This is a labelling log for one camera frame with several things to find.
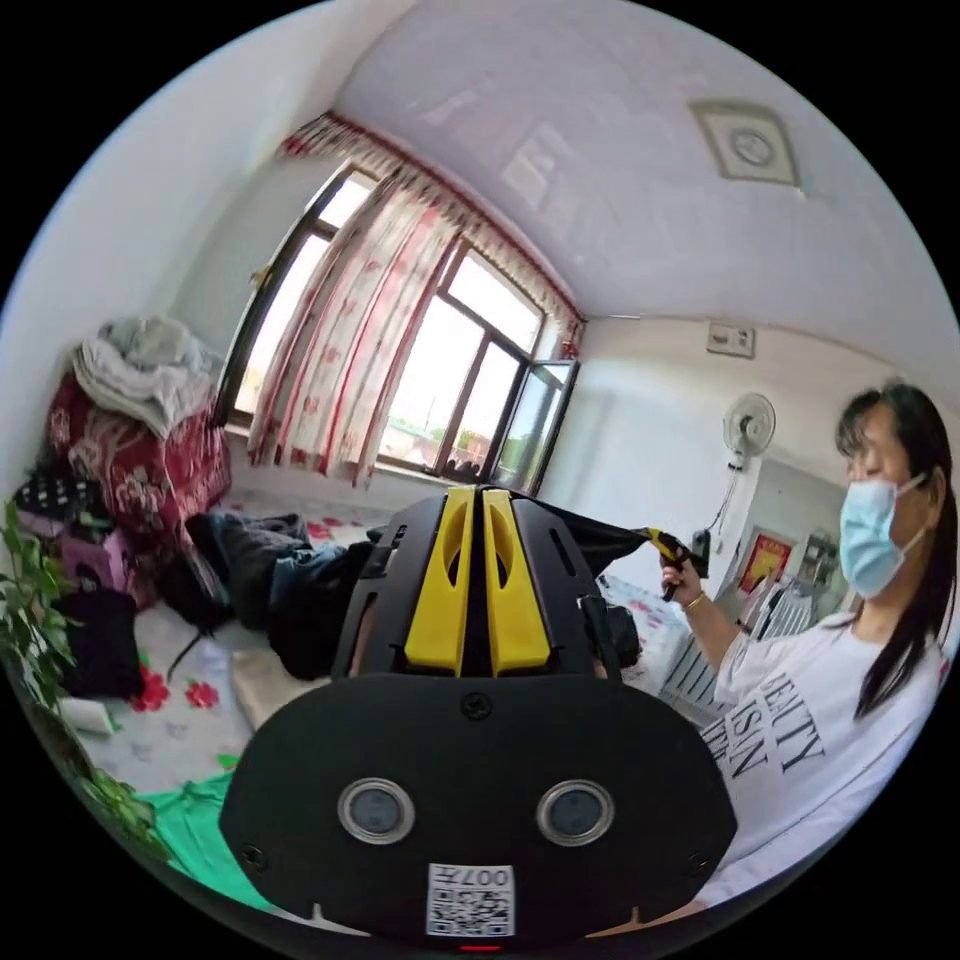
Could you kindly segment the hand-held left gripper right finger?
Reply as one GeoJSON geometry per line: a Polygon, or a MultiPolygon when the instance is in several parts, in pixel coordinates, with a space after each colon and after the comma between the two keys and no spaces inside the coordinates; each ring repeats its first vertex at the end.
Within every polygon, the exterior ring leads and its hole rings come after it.
{"type": "Polygon", "coordinates": [[[482,522],[492,670],[539,670],[549,660],[549,641],[507,491],[482,493],[482,522]]]}

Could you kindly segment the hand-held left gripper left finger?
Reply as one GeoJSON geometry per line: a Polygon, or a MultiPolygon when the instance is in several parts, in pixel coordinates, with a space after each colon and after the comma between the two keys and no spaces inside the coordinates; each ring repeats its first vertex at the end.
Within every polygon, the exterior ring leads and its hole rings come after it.
{"type": "Polygon", "coordinates": [[[468,618],[472,488],[451,488],[440,509],[404,653],[417,669],[459,673],[468,618]]]}

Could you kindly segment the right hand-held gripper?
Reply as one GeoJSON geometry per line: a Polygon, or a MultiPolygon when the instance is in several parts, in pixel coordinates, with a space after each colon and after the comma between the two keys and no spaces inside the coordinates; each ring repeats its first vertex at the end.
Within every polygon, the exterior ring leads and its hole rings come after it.
{"type": "Polygon", "coordinates": [[[647,535],[664,561],[671,565],[679,565],[684,560],[690,560],[702,582],[709,577],[711,553],[711,531],[709,529],[695,531],[689,545],[659,528],[648,527],[647,535]]]}

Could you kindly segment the person's right hand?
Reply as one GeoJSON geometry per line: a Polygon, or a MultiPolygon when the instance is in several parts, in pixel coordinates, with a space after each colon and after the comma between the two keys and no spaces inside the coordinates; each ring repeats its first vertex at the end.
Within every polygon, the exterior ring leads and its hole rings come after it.
{"type": "Polygon", "coordinates": [[[665,600],[688,610],[706,598],[701,578],[690,560],[684,560],[679,565],[662,561],[661,568],[665,600]]]}

